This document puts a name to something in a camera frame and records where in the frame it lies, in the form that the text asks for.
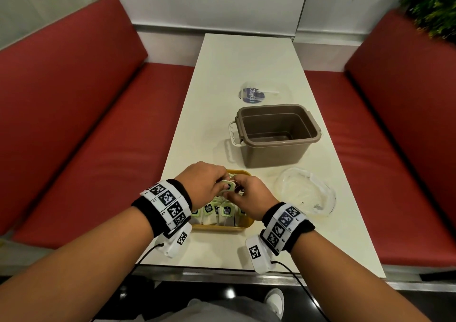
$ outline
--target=person's left arm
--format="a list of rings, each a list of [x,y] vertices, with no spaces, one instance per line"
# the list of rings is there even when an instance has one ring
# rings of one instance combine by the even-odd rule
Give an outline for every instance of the person's left arm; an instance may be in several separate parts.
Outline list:
[[[221,177],[224,167],[199,162],[176,180],[196,209],[226,188]],[[2,321],[89,321],[153,238],[144,214],[128,208],[0,285]]]

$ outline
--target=red seat cushion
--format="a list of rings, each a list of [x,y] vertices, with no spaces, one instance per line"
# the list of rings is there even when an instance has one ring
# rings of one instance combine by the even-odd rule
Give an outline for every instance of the red seat cushion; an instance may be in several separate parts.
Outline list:
[[[119,0],[99,0],[0,51],[0,234],[146,57]]]
[[[456,46],[391,11],[346,69],[456,227]]]
[[[193,69],[145,64],[13,239],[58,248],[160,180]]]
[[[305,75],[380,262],[456,266],[456,241],[349,80],[337,72]]]

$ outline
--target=person's right arm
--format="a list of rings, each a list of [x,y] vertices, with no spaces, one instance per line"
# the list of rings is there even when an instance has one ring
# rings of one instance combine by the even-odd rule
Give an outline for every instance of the person's right arm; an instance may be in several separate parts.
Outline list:
[[[225,197],[255,220],[278,200],[257,177],[236,175],[245,193]],[[430,322],[407,299],[318,232],[302,234],[291,257],[310,291],[332,322]]]

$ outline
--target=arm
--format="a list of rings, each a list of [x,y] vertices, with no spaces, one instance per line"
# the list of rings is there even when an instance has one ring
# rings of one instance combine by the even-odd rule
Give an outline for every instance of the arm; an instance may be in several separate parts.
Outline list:
[[[200,208],[227,188],[226,169],[199,162],[176,177]],[[89,321],[133,268],[154,234],[130,207],[0,286],[2,321]]]
[[[278,200],[257,177],[236,175],[243,196],[225,193],[255,220]],[[408,300],[316,231],[302,234],[291,257],[303,279],[332,322],[430,322]]]

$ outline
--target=white handle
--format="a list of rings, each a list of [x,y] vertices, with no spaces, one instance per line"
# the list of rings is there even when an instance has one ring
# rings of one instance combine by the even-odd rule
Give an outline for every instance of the white handle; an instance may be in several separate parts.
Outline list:
[[[231,123],[228,124],[228,130],[229,130],[230,137],[231,137],[231,143],[235,147],[243,147],[243,146],[245,146],[245,143],[237,144],[236,142],[234,142],[234,133],[233,133],[233,128],[231,127],[231,125],[233,125],[233,123],[236,123],[236,121],[232,121]]]

